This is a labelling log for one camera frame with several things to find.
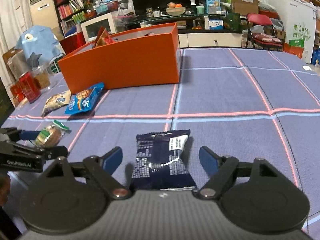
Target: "microwave oven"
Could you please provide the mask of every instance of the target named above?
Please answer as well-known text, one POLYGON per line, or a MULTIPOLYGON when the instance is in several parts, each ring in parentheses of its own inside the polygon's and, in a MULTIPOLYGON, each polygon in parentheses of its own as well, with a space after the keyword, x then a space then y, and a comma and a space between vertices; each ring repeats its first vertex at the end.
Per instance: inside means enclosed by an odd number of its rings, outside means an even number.
POLYGON ((109 34, 116 33, 111 12, 98 14, 95 17, 89 18, 81 23, 81 29, 86 43, 96 39, 100 27, 106 28, 109 34))

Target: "blue tablecloth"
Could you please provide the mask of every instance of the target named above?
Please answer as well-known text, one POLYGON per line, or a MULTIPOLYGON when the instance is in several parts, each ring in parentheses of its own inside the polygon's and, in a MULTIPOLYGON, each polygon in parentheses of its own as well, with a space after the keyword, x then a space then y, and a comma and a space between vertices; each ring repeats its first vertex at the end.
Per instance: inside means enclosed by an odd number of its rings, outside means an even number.
MULTIPOLYGON (((308 196, 311 210, 304 230, 320 239, 320 77, 287 53, 216 48, 181 53, 179 84, 104 91, 94 112, 81 118, 69 118, 65 108, 40 117, 45 100, 68 89, 57 74, 52 91, 15 110, 3 127, 40 130, 53 119, 65 123, 72 133, 60 144, 68 147, 70 162, 120 146, 123 162, 113 176, 125 185, 137 134, 190 129, 187 166, 199 187, 208 180, 198 158, 203 145, 244 162, 263 157, 308 196)), ((19 198, 38 174, 10 176, 6 210, 19 224, 19 198)))

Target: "dark blue snack bag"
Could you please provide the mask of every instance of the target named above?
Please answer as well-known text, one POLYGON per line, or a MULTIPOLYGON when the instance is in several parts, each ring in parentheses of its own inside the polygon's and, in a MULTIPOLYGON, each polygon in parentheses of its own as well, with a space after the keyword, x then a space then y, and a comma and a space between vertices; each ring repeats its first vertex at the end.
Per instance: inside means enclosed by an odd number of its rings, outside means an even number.
POLYGON ((190 130, 137 135, 130 189, 190 190, 196 184, 181 160, 190 130))
POLYGON ((64 113, 77 114, 92 110, 101 91, 103 90, 103 87, 104 83, 101 82, 77 93, 76 96, 70 101, 64 113))

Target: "white refrigerator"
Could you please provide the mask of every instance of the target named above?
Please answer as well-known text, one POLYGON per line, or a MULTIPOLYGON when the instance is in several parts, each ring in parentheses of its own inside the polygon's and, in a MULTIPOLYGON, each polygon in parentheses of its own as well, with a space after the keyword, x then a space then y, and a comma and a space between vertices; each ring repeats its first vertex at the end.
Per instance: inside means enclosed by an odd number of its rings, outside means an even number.
POLYGON ((316 34, 316 6, 304 0, 267 0, 276 8, 286 32, 285 42, 304 48, 302 59, 311 62, 316 34))

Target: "fruit bowl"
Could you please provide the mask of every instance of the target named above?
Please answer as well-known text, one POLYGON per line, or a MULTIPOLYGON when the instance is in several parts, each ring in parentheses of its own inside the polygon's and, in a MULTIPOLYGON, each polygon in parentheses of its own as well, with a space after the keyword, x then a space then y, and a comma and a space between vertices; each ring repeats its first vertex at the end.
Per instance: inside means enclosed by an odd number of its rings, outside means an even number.
POLYGON ((171 16, 178 16, 186 11, 185 7, 166 8, 165 11, 171 16))

